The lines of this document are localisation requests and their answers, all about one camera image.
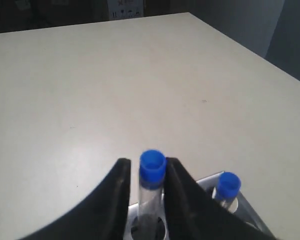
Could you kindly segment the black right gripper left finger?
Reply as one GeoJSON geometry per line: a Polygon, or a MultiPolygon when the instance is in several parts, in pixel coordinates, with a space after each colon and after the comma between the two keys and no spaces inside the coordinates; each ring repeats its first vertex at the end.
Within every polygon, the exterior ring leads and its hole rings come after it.
{"type": "Polygon", "coordinates": [[[119,158],[77,206],[26,240],[121,240],[128,217],[131,160],[119,158]]]}

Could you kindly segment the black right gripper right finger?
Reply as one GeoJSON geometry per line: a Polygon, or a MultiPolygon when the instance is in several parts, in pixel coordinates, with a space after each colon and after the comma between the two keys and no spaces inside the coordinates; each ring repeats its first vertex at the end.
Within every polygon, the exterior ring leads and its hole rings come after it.
{"type": "Polygon", "coordinates": [[[164,210],[171,240],[272,240],[215,202],[174,157],[168,157],[164,210]]]}

